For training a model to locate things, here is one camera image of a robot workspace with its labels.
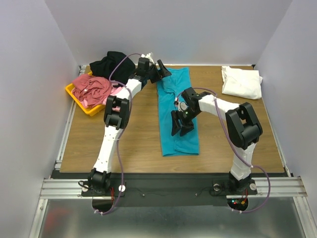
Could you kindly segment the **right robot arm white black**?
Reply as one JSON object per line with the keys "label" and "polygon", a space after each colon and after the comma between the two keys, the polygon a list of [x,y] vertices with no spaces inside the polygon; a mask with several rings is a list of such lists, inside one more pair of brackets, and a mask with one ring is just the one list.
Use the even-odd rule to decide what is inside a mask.
{"label": "right robot arm white black", "polygon": [[194,130],[193,120],[201,112],[218,116],[234,154],[228,188],[233,193],[240,193],[251,182],[253,152],[263,133],[253,106],[224,101],[208,92],[198,94],[193,88],[184,90],[181,97],[182,102],[178,98],[174,100],[177,109],[171,112],[171,134],[185,136]]}

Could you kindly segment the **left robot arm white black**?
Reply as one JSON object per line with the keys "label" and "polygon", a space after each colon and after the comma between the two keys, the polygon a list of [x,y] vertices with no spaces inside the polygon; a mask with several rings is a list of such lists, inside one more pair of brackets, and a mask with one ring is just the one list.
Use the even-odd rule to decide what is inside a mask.
{"label": "left robot arm white black", "polygon": [[118,142],[126,129],[132,111],[133,97],[138,94],[148,81],[156,83],[163,78],[171,76],[171,72],[159,59],[156,63],[148,57],[140,57],[138,65],[123,89],[114,96],[108,96],[106,101],[104,123],[105,132],[100,152],[96,162],[89,173],[86,189],[98,195],[106,195],[110,191],[110,174],[112,172],[112,159]]}

